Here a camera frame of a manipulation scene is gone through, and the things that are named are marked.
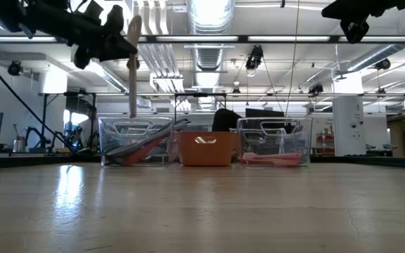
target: ceiling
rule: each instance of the ceiling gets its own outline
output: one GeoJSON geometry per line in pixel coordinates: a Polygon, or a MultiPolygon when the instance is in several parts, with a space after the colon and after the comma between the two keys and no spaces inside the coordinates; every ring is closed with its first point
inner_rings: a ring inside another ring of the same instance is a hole
{"type": "MultiPolygon", "coordinates": [[[[313,34],[313,35],[342,35],[338,20],[329,20],[321,17],[320,8],[327,6],[333,1],[329,0],[301,0],[300,6],[311,7],[314,10],[295,8],[297,1],[286,1],[285,8],[279,8],[280,1],[256,1],[238,0],[233,15],[231,34],[313,34]]],[[[187,13],[183,12],[186,1],[167,1],[167,25],[170,34],[188,34],[187,13]]],[[[387,11],[380,18],[369,18],[371,26],[368,35],[405,35],[405,10],[387,11]]],[[[8,33],[0,30],[0,35],[8,33]]],[[[245,57],[251,52],[253,44],[235,44],[235,48],[226,49],[223,63],[223,74],[216,88],[216,92],[225,91],[231,93],[233,82],[238,81],[242,93],[266,93],[275,91],[287,93],[290,90],[298,92],[299,87],[307,92],[311,83],[305,81],[319,72],[322,67],[333,66],[335,63],[347,63],[367,51],[372,50],[375,44],[264,44],[264,60],[259,66],[254,77],[248,77],[245,68],[240,68],[245,57]]],[[[193,54],[185,49],[183,44],[172,45],[176,65],[184,78],[184,88],[191,89],[195,86],[195,73],[193,66],[193,54]]],[[[97,74],[90,71],[78,70],[72,63],[72,49],[62,44],[0,44],[0,52],[14,53],[42,53],[67,67],[70,80],[69,87],[84,87],[87,91],[108,92],[112,91],[108,84],[97,74]]],[[[141,68],[137,72],[139,92],[155,92],[150,84],[150,70],[141,60],[141,68]]],[[[392,68],[405,63],[405,49],[389,57],[392,68]]],[[[126,60],[110,61],[103,66],[114,73],[123,82],[128,82],[129,73],[126,69],[126,60]]],[[[45,72],[49,69],[44,65],[30,64],[35,72],[45,72]]],[[[323,74],[326,79],[319,80],[324,85],[325,92],[330,91],[332,79],[329,77],[330,70],[323,74]]],[[[384,86],[393,82],[405,80],[405,66],[374,78],[377,74],[374,70],[362,70],[364,91],[373,91],[379,85],[384,86]]],[[[405,85],[392,89],[392,93],[405,92],[405,85]]],[[[233,100],[245,100],[246,97],[231,98],[233,100]]],[[[274,97],[262,98],[262,100],[275,100],[274,97]]]]}

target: wooden table surface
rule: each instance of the wooden table surface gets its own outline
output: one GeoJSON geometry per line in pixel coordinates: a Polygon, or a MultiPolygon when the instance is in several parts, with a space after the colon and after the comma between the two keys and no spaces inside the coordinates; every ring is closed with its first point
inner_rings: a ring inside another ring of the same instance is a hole
{"type": "Polygon", "coordinates": [[[405,169],[0,169],[0,252],[405,252],[405,169]]]}

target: orange plastic bin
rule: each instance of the orange plastic bin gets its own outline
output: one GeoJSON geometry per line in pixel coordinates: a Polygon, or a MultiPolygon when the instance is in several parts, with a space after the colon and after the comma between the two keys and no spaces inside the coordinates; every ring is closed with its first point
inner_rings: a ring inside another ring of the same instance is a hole
{"type": "Polygon", "coordinates": [[[181,163],[190,167],[230,166],[235,139],[236,134],[228,132],[179,132],[181,163]]]}

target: clear plastic bin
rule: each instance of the clear plastic bin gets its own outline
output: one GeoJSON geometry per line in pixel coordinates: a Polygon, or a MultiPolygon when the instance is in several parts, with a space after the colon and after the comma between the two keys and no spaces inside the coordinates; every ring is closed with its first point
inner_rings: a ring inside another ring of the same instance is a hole
{"type": "Polygon", "coordinates": [[[166,166],[174,139],[173,119],[99,118],[103,166],[166,166]]]}
{"type": "Polygon", "coordinates": [[[238,159],[251,167],[310,163],[312,118],[243,118],[237,123],[238,159]]]}

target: white column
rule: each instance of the white column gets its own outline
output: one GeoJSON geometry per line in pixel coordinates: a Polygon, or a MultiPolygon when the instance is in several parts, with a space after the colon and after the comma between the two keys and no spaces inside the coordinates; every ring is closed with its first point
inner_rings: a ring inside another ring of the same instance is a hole
{"type": "MultiPolygon", "coordinates": [[[[333,80],[334,93],[363,93],[360,73],[333,80]]],[[[335,155],[365,155],[364,102],[362,97],[333,99],[335,155]]]]}

